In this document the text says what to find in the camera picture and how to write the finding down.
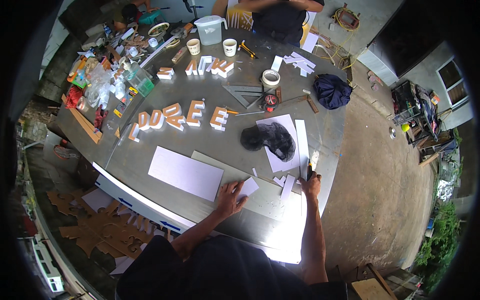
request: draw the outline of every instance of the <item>person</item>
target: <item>person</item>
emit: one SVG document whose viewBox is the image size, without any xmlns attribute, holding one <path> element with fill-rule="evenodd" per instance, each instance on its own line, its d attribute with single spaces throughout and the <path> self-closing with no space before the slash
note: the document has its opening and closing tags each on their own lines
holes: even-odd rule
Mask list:
<svg viewBox="0 0 480 300">
<path fill-rule="evenodd" d="M 239 0 L 239 3 L 246 3 L 258 0 Z M 308 22 L 310 14 L 307 12 L 321 12 L 324 8 L 324 0 L 285 0 L 300 3 L 307 6 L 304 10 L 297 10 L 289 3 L 269 5 L 259 12 L 252 12 L 252 31 L 266 36 L 271 36 L 278 42 L 288 43 L 300 47 L 300 40 L 303 36 L 303 23 Z"/>
<path fill-rule="evenodd" d="M 238 213 L 243 181 L 220 188 L 209 216 L 171 243 L 155 236 L 118 280 L 115 299 L 346 299 L 345 282 L 328 282 L 317 195 L 321 175 L 300 178 L 307 198 L 301 242 L 302 279 L 243 241 L 216 236 L 214 228 Z"/>
<path fill-rule="evenodd" d="M 113 14 L 115 30 L 124 30 L 127 28 L 127 25 L 132 22 L 138 23 L 138 19 L 142 16 L 138 7 L 142 4 L 145 4 L 148 13 L 159 10 L 158 7 L 150 7 L 150 0 L 133 0 L 130 4 L 115 10 Z"/>
</svg>

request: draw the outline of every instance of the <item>green stool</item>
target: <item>green stool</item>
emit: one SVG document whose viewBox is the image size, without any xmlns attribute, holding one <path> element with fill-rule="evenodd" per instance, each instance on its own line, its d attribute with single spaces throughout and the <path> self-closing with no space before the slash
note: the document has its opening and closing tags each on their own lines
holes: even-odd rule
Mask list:
<svg viewBox="0 0 480 300">
<path fill-rule="evenodd" d="M 151 13 L 144 13 L 139 19 L 138 19 L 138 24 L 153 24 L 153 23 L 159 23 L 159 20 L 156 19 L 159 15 L 162 16 L 162 18 L 167 22 L 167 19 L 165 16 L 162 14 L 161 10 L 156 10 Z"/>
</svg>

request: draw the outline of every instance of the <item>black shirt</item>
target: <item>black shirt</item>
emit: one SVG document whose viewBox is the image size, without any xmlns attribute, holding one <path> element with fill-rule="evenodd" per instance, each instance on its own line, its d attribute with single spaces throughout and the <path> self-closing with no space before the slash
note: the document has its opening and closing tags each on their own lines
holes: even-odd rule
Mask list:
<svg viewBox="0 0 480 300">
<path fill-rule="evenodd" d="M 117 299 L 346 299 L 343 282 L 308 286 L 265 253 L 217 236 L 185 262 L 155 236 L 117 283 Z"/>
<path fill-rule="evenodd" d="M 325 5 L 324 0 L 313 1 Z M 303 36 L 302 26 L 307 14 L 311 12 L 295 10 L 288 1 L 285 1 L 271 5 L 261 12 L 252 12 L 252 29 L 273 37 L 277 42 L 295 44 L 300 42 Z"/>
</svg>

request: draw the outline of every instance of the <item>hand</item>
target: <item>hand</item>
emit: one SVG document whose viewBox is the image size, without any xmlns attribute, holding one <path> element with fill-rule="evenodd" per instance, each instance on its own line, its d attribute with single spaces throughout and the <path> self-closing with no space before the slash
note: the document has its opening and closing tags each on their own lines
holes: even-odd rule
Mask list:
<svg viewBox="0 0 480 300">
<path fill-rule="evenodd" d="M 322 180 L 321 175 L 317 175 L 316 172 L 312 172 L 312 176 L 309 181 L 305 181 L 300 177 L 301 189 L 307 196 L 307 200 L 317 200 L 318 193 L 320 193 L 320 180 Z"/>
<path fill-rule="evenodd" d="M 243 187 L 244 181 L 237 181 L 225 183 L 220 187 L 220 194 L 218 195 L 218 206 L 215 210 L 221 218 L 226 219 L 229 216 L 236 214 L 247 203 L 248 197 L 245 196 L 237 203 L 237 197 Z"/>
</svg>

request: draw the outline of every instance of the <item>workbench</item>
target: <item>workbench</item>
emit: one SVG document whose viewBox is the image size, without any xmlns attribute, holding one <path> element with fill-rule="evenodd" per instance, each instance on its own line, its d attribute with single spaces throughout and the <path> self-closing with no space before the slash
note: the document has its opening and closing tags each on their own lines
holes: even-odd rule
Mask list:
<svg viewBox="0 0 480 300">
<path fill-rule="evenodd" d="M 174 64 L 171 58 L 192 38 L 199 38 L 198 34 L 188 34 L 187 38 L 183 39 L 179 45 L 163 51 L 149 61 L 144 69 L 151 71 L 158 70 L 160 67 L 173 67 L 175 75 L 172 80 L 154 78 L 155 87 L 152 92 L 146 98 L 140 94 L 137 95 L 121 118 L 113 113 L 113 109 L 119 101 L 111 94 L 107 106 L 109 113 L 103 122 L 103 136 L 98 144 L 93 142 L 72 117 L 72 114 L 62 107 L 57 122 L 64 134 L 86 159 L 94 163 L 97 168 L 101 168 L 104 173 L 111 175 L 149 201 L 193 223 L 198 223 L 216 208 L 216 201 L 202 199 L 149 176 L 147 173 L 156 147 L 161 146 L 187 157 L 191 157 L 193 151 L 196 150 L 252 176 L 252 168 L 255 168 L 259 178 L 271 183 L 274 183 L 274 177 L 281 178 L 288 174 L 298 178 L 300 168 L 274 174 L 264 149 L 250 152 L 240 144 L 242 130 L 254 126 L 255 121 L 290 114 L 293 121 L 295 119 L 305 120 L 310 159 L 316 165 L 315 171 L 322 175 L 322 188 L 318 196 L 319 210 L 322 214 L 340 155 L 345 107 L 335 110 L 327 110 L 322 107 L 316 98 L 312 84 L 317 74 L 334 74 L 344 81 L 346 81 L 346 74 L 333 66 L 329 60 L 320 59 L 292 45 L 279 44 L 270 38 L 235 28 L 228 30 L 222 28 L 222 39 L 234 38 L 238 43 L 245 40 L 245 44 L 256 52 L 259 59 L 251 58 L 243 50 L 237 51 L 233 57 L 226 57 L 222 43 L 219 43 L 211 46 L 201 45 L 199 55 L 192 56 L 187 52 L 178 63 Z M 264 70 L 271 68 L 275 55 L 283 57 L 290 55 L 292 51 L 303 55 L 315 63 L 316 67 L 314 73 L 305 78 L 300 76 L 299 68 L 282 62 L 279 70 L 281 75 L 279 86 L 281 86 L 283 102 L 275 111 L 245 116 L 230 114 L 224 125 L 224 132 L 210 126 L 210 118 L 217 106 L 228 106 L 239 113 L 259 110 L 257 106 L 245 109 L 222 85 L 259 86 L 259 75 Z M 198 63 L 202 55 L 211 55 L 227 62 L 235 61 L 233 73 L 226 79 L 219 75 L 212 75 L 210 72 L 206 72 L 203 76 L 187 76 L 184 72 L 187 65 L 193 59 Z M 304 95 L 303 89 L 312 92 L 311 98 L 319 113 L 314 114 L 307 101 L 287 101 Z M 203 110 L 203 116 L 198 118 L 201 122 L 200 127 L 189 127 L 184 124 L 185 129 L 181 132 L 164 124 L 158 130 L 140 131 L 140 142 L 138 143 L 128 139 L 129 132 L 126 132 L 121 145 L 117 145 L 118 138 L 114 135 L 117 127 L 120 127 L 120 134 L 124 135 L 128 124 L 138 122 L 140 112 L 146 111 L 150 114 L 153 109 L 163 109 L 178 102 L 183 115 L 186 116 L 190 102 L 202 100 L 202 98 L 205 98 L 206 107 Z M 93 122 L 95 109 L 89 108 L 84 115 Z M 294 184 L 293 192 L 300 193 L 299 184 Z M 340 199 L 330 199 L 330 201 L 340 201 Z M 266 248 L 274 249 L 283 253 L 280 255 L 283 257 L 282 261 L 295 263 L 298 262 L 298 256 L 295 255 L 293 258 L 289 255 L 298 252 L 298 242 L 303 234 L 303 224 L 300 224 L 298 230 L 295 227 L 293 232 L 286 230 L 289 225 L 287 222 L 243 209 L 240 213 L 222 222 L 215 230 L 217 233 L 244 240 L 264 250 Z M 292 237 L 294 237 L 295 245 L 290 245 Z"/>
</svg>

